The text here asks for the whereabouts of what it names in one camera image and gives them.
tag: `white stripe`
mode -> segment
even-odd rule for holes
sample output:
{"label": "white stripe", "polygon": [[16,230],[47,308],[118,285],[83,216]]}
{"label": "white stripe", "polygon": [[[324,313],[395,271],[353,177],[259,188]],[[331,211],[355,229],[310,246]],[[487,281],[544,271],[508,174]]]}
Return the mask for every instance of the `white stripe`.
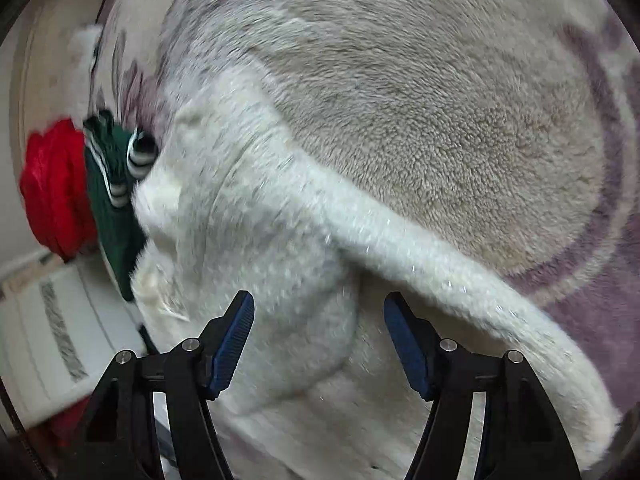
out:
{"label": "white stripe", "polygon": [[138,139],[138,129],[136,128],[135,133],[129,138],[127,145],[127,169],[133,178],[142,180],[148,175],[149,171],[151,171],[153,162],[156,160],[156,155],[144,156],[142,153],[134,150],[133,144]]}
{"label": "white stripe", "polygon": [[111,193],[113,196],[119,197],[119,196],[125,196],[127,194],[127,185],[126,184],[112,184],[111,181],[109,181],[109,172],[107,171],[106,167],[107,167],[107,163],[104,157],[104,153],[102,152],[102,149],[100,148],[100,146],[98,145],[98,143],[95,141],[94,139],[94,134],[92,134],[90,131],[86,130],[84,132],[84,143],[85,145],[92,150],[92,154],[94,156],[94,159],[96,159],[96,156],[98,156],[100,158],[100,162],[98,163],[98,160],[96,159],[96,163],[100,166],[100,171],[106,175],[106,183],[105,186],[107,187],[107,191],[109,193]]}
{"label": "white stripe", "polygon": [[114,207],[117,208],[122,208],[124,206],[127,205],[127,203],[129,203],[129,197],[128,196],[113,196],[111,194],[111,190],[110,190],[110,185],[109,185],[109,177],[107,176],[107,171],[104,167],[104,164],[102,163],[102,159],[100,158],[100,156],[95,152],[95,148],[92,145],[91,141],[88,140],[85,137],[85,145],[89,148],[89,151],[91,152],[95,163],[98,165],[98,168],[100,169],[100,172],[102,173],[102,177],[104,179],[104,185],[105,188],[107,190],[107,195],[109,196],[109,200],[111,201],[111,204]]}

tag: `red fabric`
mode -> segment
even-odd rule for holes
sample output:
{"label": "red fabric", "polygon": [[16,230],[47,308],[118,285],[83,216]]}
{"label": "red fabric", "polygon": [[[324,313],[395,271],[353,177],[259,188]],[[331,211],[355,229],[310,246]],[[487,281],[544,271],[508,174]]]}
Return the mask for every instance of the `red fabric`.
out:
{"label": "red fabric", "polygon": [[27,142],[20,192],[31,231],[64,260],[95,242],[97,231],[86,192],[84,135],[71,119],[58,121]]}
{"label": "red fabric", "polygon": [[69,441],[73,437],[76,427],[80,423],[80,419],[84,414],[90,397],[76,402],[73,406],[67,408],[64,412],[52,416],[47,425],[56,438],[60,447],[68,446]]}

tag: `green knit fabric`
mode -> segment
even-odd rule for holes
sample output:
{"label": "green knit fabric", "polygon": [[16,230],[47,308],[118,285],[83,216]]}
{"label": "green knit fabric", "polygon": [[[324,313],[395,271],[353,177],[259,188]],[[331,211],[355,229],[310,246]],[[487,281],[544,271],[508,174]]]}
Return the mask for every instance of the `green knit fabric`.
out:
{"label": "green knit fabric", "polygon": [[[126,163],[127,145],[133,133],[115,123],[108,111],[87,119],[84,132],[87,191],[98,238],[122,297],[132,301],[130,276],[146,241],[130,202],[137,182]],[[101,170],[97,157],[105,171]]]}

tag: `fuzzy fabric texture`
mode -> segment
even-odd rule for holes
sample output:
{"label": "fuzzy fabric texture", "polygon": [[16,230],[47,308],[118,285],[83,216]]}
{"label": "fuzzy fabric texture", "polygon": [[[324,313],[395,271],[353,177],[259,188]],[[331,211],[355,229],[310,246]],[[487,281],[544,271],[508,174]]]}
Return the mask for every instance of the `fuzzy fabric texture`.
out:
{"label": "fuzzy fabric texture", "polygon": [[[426,411],[402,389],[380,305],[405,286],[443,335],[532,353],[580,465],[599,455],[616,410],[602,385],[580,386],[599,382],[593,369],[564,386],[558,370],[565,351],[589,368],[581,351],[617,407],[640,396],[640,56],[604,0],[110,1],[92,105],[164,147],[137,200],[152,336],[168,348],[196,335],[233,288],[263,305],[243,393],[215,404],[227,427],[306,478],[402,478]],[[255,132],[222,136],[225,120],[206,117],[236,91],[233,120]],[[243,139],[269,136],[253,102],[306,157],[293,165],[306,190],[260,187],[284,156],[266,140],[252,183]],[[467,274],[452,247],[527,299]],[[489,303],[440,296],[450,282],[468,298],[459,273]]]}
{"label": "fuzzy fabric texture", "polygon": [[[619,415],[575,343],[497,275],[316,163],[251,68],[219,74],[168,135],[135,197],[150,242],[134,293],[166,351],[252,292],[254,328],[214,407],[268,455],[303,478],[402,478],[429,408],[386,334],[393,282],[471,349],[522,350],[580,465],[600,457]],[[476,418],[476,450],[479,437]],[[460,478],[474,467],[468,453]]]}

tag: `blue gripper pad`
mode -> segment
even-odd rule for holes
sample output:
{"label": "blue gripper pad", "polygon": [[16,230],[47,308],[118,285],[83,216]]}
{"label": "blue gripper pad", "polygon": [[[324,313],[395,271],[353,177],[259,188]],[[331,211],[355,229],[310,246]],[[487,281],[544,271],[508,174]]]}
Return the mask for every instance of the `blue gripper pad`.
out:
{"label": "blue gripper pad", "polygon": [[427,361],[394,296],[395,294],[391,293],[385,299],[386,329],[389,330],[391,340],[394,342],[409,386],[423,399],[428,400],[430,387],[427,378]]}
{"label": "blue gripper pad", "polygon": [[213,399],[217,399],[220,392],[226,390],[231,383],[240,354],[249,336],[249,330],[254,323],[254,315],[254,298],[247,293],[225,333],[218,352],[211,358],[212,373],[209,391]]}

